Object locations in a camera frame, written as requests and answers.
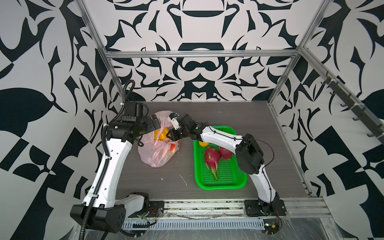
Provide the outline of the red dragon fruit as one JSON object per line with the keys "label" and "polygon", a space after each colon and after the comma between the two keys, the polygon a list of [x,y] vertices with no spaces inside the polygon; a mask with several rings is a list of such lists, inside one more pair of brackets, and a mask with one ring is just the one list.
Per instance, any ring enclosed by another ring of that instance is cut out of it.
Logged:
{"label": "red dragon fruit", "polygon": [[234,153],[231,152],[230,150],[223,148],[223,147],[219,147],[219,155],[220,155],[221,159],[223,159],[223,160],[230,160],[232,158],[232,156],[234,155]]}
{"label": "red dragon fruit", "polygon": [[216,149],[208,147],[205,151],[205,164],[208,169],[211,170],[213,178],[217,181],[219,179],[218,165],[220,161],[220,155]]}

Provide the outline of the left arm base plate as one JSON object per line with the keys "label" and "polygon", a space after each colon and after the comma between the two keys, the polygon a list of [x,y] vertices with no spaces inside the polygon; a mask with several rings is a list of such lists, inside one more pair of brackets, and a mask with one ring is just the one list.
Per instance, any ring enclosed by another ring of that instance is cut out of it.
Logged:
{"label": "left arm base plate", "polygon": [[145,207],[144,216],[146,218],[162,217],[165,210],[164,201],[149,201],[148,207]]}

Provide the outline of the pink plastic bag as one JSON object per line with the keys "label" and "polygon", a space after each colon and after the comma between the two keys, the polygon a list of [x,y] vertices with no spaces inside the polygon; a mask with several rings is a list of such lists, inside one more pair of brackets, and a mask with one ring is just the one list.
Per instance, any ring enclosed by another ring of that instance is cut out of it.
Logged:
{"label": "pink plastic bag", "polygon": [[[173,126],[168,120],[172,111],[159,111],[155,113],[159,120],[161,128],[172,129]],[[154,132],[145,134],[142,138],[142,147],[138,147],[141,161],[153,168],[164,166],[173,155],[179,150],[181,141],[172,141],[166,138],[164,141],[155,141]]]}

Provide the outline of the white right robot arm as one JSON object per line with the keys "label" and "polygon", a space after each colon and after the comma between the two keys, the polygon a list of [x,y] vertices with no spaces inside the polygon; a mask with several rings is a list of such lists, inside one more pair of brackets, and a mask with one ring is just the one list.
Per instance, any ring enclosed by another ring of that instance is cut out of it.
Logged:
{"label": "white right robot arm", "polygon": [[169,139],[178,141],[190,138],[194,141],[214,144],[236,156],[238,167],[250,176],[258,193],[258,202],[251,204],[248,216],[280,217],[287,214],[284,202],[273,188],[267,175],[264,153],[252,135],[237,136],[225,133],[208,123],[195,122],[189,115],[180,117],[176,113],[171,113],[168,120],[173,126],[167,134]]}

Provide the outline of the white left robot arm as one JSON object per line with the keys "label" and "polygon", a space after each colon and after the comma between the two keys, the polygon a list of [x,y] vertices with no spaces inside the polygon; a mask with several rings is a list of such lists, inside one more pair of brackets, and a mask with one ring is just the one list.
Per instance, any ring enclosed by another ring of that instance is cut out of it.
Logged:
{"label": "white left robot arm", "polygon": [[137,142],[142,147],[142,137],[161,127],[156,115],[143,112],[149,109],[146,104],[129,100],[134,87],[133,80],[124,84],[122,108],[101,131],[104,154],[95,180],[83,202],[71,209],[71,218],[81,226],[80,240],[85,239],[87,230],[101,231],[105,239],[108,233],[121,230],[127,216],[148,212],[150,201],[145,193],[116,200],[121,172],[133,144]]}

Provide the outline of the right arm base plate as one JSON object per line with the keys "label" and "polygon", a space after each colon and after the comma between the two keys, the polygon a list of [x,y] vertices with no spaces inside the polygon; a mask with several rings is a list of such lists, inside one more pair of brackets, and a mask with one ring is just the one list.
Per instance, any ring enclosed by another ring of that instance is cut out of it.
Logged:
{"label": "right arm base plate", "polygon": [[287,209],[283,200],[274,198],[271,203],[261,200],[245,200],[245,212],[248,217],[285,216]]}

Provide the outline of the round yellow orange fruit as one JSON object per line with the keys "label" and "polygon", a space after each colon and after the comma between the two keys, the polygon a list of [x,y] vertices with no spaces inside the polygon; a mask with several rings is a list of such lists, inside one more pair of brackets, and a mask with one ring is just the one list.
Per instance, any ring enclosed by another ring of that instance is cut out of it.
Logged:
{"label": "round yellow orange fruit", "polygon": [[199,142],[199,145],[201,146],[201,147],[207,147],[207,146],[209,146],[209,144],[210,143],[207,143],[207,142]]}

